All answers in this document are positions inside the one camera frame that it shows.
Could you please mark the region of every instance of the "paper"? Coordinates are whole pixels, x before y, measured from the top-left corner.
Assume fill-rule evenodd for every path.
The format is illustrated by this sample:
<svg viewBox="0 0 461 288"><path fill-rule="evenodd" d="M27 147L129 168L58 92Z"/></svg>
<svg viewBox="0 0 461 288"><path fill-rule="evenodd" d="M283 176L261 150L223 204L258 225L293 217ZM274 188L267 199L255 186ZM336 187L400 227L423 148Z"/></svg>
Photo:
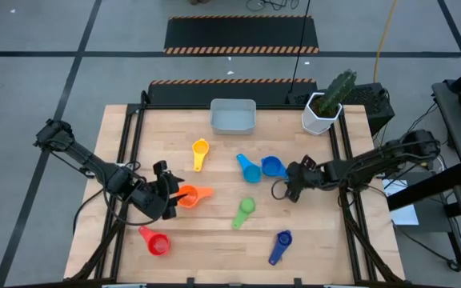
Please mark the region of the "paper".
<svg viewBox="0 0 461 288"><path fill-rule="evenodd" d="M392 180L389 179L383 180L383 187L387 186L391 181ZM387 196L391 196L405 189L405 187L407 187L407 181L396 180L384 190ZM419 225L419 220L417 219L417 214L415 213L413 205L391 211L391 219L396 225Z"/></svg>

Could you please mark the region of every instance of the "black floor line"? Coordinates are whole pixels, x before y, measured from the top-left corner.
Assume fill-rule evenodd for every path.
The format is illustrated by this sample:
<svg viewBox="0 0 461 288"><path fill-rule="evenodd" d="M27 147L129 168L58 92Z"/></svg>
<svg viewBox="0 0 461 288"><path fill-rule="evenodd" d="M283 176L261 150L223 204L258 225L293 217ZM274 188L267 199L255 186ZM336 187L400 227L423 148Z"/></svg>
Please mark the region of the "black floor line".
<svg viewBox="0 0 461 288"><path fill-rule="evenodd" d="M88 18L88 22L86 24L85 31L83 32L81 42L79 43L78 52L84 51L86 48L86 44L88 43L90 33L92 31L92 28L94 27L95 19L97 18L99 7L101 6L101 1L102 0L95 0L94 2L94 6L92 7L90 17ZM63 116L63 112L65 111L66 103L69 99L72 86L74 85L74 80L76 79L79 65L81 64L81 60L81 56L77 56L74 59L72 67L70 68L69 76L67 77L65 86L63 88L62 96L58 103L58 107L56 109L56 112L54 113L54 119L59 120ZM12 235L10 236L10 240L8 241L5 253L0 264L0 288L4 287L6 279L8 277L8 273L10 272L10 268L12 267L15 254L17 253L17 248L21 241L22 234L24 233L24 229L26 228L28 217L30 216L31 207L33 206L35 196L37 195L40 181L42 180L42 176L46 169L48 158L48 152L41 152L40 158L38 159L38 164L35 167L35 171L31 179L30 186L28 187L28 191L26 192L26 196L24 197L24 202L21 206L21 210L17 217L17 221L12 231Z"/></svg>
<svg viewBox="0 0 461 288"><path fill-rule="evenodd" d="M0 51L0 57L37 57L37 58L169 58L169 57L295 57L294 54L164 54L162 51ZM375 58L376 51L319 51L317 54L302 54L307 58ZM380 58L461 58L461 52L388 52Z"/></svg>
<svg viewBox="0 0 461 288"><path fill-rule="evenodd" d="M440 9L442 10L442 13L444 14L444 18L446 19L447 25L449 26L449 29L451 29L451 33L453 34L456 44L458 45L458 48L460 49L460 52L461 52L461 35L460 35L460 32L458 31L458 27L456 26L455 20L453 20L453 17L451 16L451 12L447 8L447 5L444 0L437 0L437 3L439 4Z"/></svg>

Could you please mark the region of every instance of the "wooden table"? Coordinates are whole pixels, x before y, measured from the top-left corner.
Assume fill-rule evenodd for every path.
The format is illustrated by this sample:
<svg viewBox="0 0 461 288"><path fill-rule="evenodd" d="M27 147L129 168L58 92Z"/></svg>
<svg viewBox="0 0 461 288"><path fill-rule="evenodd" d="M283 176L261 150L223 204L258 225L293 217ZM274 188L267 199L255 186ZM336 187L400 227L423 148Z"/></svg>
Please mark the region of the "wooden table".
<svg viewBox="0 0 461 288"><path fill-rule="evenodd" d="M105 161L116 160L125 111L125 106L106 107L95 148L95 153ZM371 150L373 144L363 106L345 106L345 111L354 155ZM133 126L134 123L127 151L130 151ZM341 155L344 155L339 125L336 130ZM210 143L210 152L200 173L193 171L191 151L192 143L199 138ZM149 226L170 237L172 249L164 257L150 255L138 227L127 226L119 282L185 283L187 278L194 277L196 283L291 284L293 278L301 278L304 284L353 283L337 190L304 190L295 204L274 200L270 192L273 178L263 177L258 184L243 180L236 161L239 153L255 163L267 155L279 157L285 165L301 161L305 154L316 162L332 160L328 133L315 137L304 132L300 110L258 110L252 135L213 134L209 110L146 111L138 152L142 168L138 173L155 180L152 165L166 160L174 175L186 180L183 184L213 187L214 196L203 199L191 210L178 207L177 218ZM371 185L382 189L380 181L374 180ZM84 199L100 188L95 180L88 180ZM255 199L256 211L240 230L232 230L232 219L245 197ZM385 263L404 278L386 199L373 190L366 190L363 206L371 244ZM105 214L102 197L97 197L82 211L66 277L76 273L99 244ZM146 216L130 208L128 221L146 220ZM272 266L267 260L280 230L291 230L293 244L282 261ZM358 242L357 247L362 277L367 279ZM112 254L113 247L106 256L105 275L109 275Z"/></svg>

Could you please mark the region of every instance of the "warning stripe tape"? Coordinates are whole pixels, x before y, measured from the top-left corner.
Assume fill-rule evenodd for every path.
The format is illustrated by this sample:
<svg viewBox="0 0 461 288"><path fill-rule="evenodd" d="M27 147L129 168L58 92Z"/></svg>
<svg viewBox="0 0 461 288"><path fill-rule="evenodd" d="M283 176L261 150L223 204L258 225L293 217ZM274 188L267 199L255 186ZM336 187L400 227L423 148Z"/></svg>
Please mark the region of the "warning stripe tape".
<svg viewBox="0 0 461 288"><path fill-rule="evenodd" d="M203 15L203 16L172 16L172 19L216 19L216 18L303 18L304 15Z"/></svg>
<svg viewBox="0 0 461 288"><path fill-rule="evenodd" d="M317 54L315 46L170 47L165 54Z"/></svg>
<svg viewBox="0 0 461 288"><path fill-rule="evenodd" d="M260 79L192 79L192 80L154 80L151 85L176 84L235 84L235 83L291 83L292 78L260 78ZM312 78L295 78L295 83L316 83Z"/></svg>

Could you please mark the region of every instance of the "cactus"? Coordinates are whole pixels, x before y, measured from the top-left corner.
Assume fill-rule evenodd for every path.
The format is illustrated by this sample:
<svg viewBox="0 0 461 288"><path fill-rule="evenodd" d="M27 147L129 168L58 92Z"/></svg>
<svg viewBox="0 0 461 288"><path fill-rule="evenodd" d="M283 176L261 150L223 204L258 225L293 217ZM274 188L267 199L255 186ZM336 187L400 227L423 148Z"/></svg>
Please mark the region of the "cactus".
<svg viewBox="0 0 461 288"><path fill-rule="evenodd" d="M357 72L346 70L337 76L334 81L328 86L327 92L320 98L312 100L309 107L318 115L324 118L333 118L339 103L350 93L355 87Z"/></svg>

